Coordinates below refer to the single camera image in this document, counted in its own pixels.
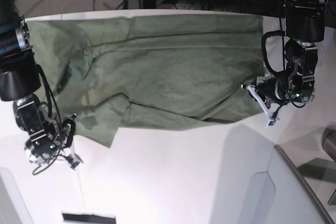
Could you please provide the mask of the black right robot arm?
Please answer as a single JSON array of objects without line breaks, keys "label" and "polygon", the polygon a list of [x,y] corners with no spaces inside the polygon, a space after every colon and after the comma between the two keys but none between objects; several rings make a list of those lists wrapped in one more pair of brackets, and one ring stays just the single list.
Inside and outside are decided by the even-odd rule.
[{"label": "black right robot arm", "polygon": [[51,165],[72,146],[76,129],[73,114],[62,120],[47,78],[34,58],[29,30],[16,0],[1,0],[1,100],[12,101],[18,127],[29,138],[24,150],[30,162]]}]

